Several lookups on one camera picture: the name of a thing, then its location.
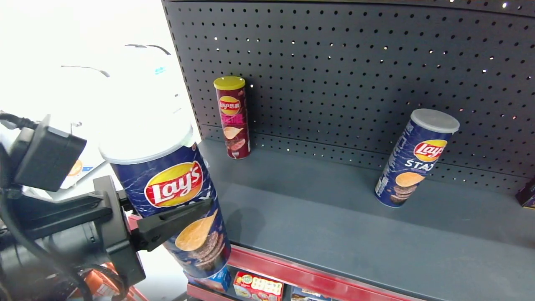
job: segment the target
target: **dark gray pegboard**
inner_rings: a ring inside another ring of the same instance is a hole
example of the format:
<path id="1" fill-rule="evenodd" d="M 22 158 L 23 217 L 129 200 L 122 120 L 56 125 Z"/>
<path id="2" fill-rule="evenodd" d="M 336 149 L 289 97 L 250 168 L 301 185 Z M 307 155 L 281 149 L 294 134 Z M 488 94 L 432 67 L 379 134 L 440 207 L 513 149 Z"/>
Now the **dark gray pegboard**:
<path id="1" fill-rule="evenodd" d="M 233 74 L 251 85 L 253 133 L 387 155 L 411 111 L 435 108 L 461 122 L 440 161 L 477 169 L 467 183 L 533 176 L 533 18 L 363 3 L 164 7 L 199 125 L 220 125 L 212 81 Z"/>
<path id="2" fill-rule="evenodd" d="M 201 125 L 200 129 L 203 137 L 206 139 L 223 141 L 223 133 L 220 127 Z M 334 163 L 375 170 L 382 170 L 386 160 L 388 160 L 387 154 L 258 133 L 251 134 L 251 144 L 255 148 L 263 148 L 278 153 L 327 160 Z M 427 178 L 444 183 L 454 183 L 463 186 L 469 185 L 480 189 L 509 194 L 522 188 L 526 182 L 525 178 L 519 176 L 444 163 L 437 164 Z"/>

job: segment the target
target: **black bracket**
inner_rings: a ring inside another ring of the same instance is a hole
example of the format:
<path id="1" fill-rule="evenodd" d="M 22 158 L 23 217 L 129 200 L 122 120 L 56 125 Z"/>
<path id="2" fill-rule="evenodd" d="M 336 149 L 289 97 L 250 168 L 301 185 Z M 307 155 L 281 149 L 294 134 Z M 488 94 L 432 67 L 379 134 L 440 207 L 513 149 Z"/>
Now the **black bracket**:
<path id="1" fill-rule="evenodd" d="M 131 232 L 131 241 L 137 251 L 152 251 L 181 229 L 200 219 L 213 206 L 213 199 L 205 199 L 163 213 L 144 217 L 137 221 L 137 229 Z"/>

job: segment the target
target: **snack box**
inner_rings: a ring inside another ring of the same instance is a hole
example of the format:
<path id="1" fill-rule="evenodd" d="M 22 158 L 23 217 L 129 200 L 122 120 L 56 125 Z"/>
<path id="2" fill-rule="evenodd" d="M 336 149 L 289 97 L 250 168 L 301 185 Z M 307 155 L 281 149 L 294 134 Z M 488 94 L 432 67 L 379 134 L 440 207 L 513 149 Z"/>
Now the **snack box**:
<path id="1" fill-rule="evenodd" d="M 332 301 L 332 299 L 310 290 L 293 287 L 292 301 Z"/>
<path id="2" fill-rule="evenodd" d="M 186 278 L 188 278 L 190 283 L 204 285 L 205 287 L 219 292 L 226 292 L 232 281 L 231 274 L 228 272 L 226 266 L 216 275 L 206 279 L 193 278 L 191 275 L 186 273 L 186 271 L 184 271 L 184 275 Z"/>
<path id="3" fill-rule="evenodd" d="M 242 271 L 234 279 L 236 295 L 254 301 L 282 301 L 283 289 L 281 282 Z"/>
<path id="4" fill-rule="evenodd" d="M 535 178 L 516 194 L 516 199 L 522 207 L 535 209 Z"/>

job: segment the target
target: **product package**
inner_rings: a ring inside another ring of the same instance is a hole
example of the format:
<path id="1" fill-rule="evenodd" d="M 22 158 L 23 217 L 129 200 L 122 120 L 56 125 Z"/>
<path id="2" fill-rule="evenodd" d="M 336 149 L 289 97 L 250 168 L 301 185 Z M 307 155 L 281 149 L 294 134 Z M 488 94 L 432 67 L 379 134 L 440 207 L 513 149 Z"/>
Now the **product package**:
<path id="1" fill-rule="evenodd" d="M 332 299 L 310 290 L 292 287 L 292 301 L 332 301 Z"/>
<path id="2" fill-rule="evenodd" d="M 282 301 L 284 284 L 251 273 L 239 271 L 234 278 L 234 291 L 239 297 L 255 301 Z"/>
<path id="3" fill-rule="evenodd" d="M 100 152 L 143 217 L 213 199 L 207 212 L 193 222 L 184 219 L 177 234 L 163 245 L 195 278 L 208 278 L 223 269 L 231 247 L 188 116 L 160 114 L 117 125 L 101 141 Z"/>
<path id="4" fill-rule="evenodd" d="M 227 154 L 233 159 L 243 159 L 251 152 L 245 80 L 241 77 L 225 76 L 216 79 L 213 85 L 217 92 Z"/>
<path id="5" fill-rule="evenodd" d="M 403 205 L 457 130 L 459 121 L 446 113 L 414 110 L 375 187 L 379 201 L 389 207 Z"/>
<path id="6" fill-rule="evenodd" d="M 193 278 L 186 271 L 184 271 L 184 275 L 186 278 L 188 278 L 190 283 L 204 285 L 219 292 L 226 292 L 232 282 L 231 273 L 228 272 L 228 268 L 226 266 L 216 275 L 206 279 Z"/>
<path id="7" fill-rule="evenodd" d="M 535 209 L 535 178 L 529 181 L 515 196 L 522 207 Z"/>

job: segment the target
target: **chip can label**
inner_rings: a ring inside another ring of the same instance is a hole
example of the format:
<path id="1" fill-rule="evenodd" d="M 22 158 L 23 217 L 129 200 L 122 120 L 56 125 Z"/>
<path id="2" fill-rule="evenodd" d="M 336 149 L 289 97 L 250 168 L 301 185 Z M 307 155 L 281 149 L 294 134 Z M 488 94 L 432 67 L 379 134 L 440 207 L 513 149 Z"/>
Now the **chip can label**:
<path id="1" fill-rule="evenodd" d="M 409 121 L 375 187 L 384 205 L 400 207 L 438 162 L 452 133 L 437 133 Z"/>
<path id="2" fill-rule="evenodd" d="M 113 164 L 113 171 L 137 212 L 145 217 L 213 198 L 213 206 L 164 243 L 192 277 L 217 274 L 230 256 L 216 189 L 197 144 L 144 163 Z"/>

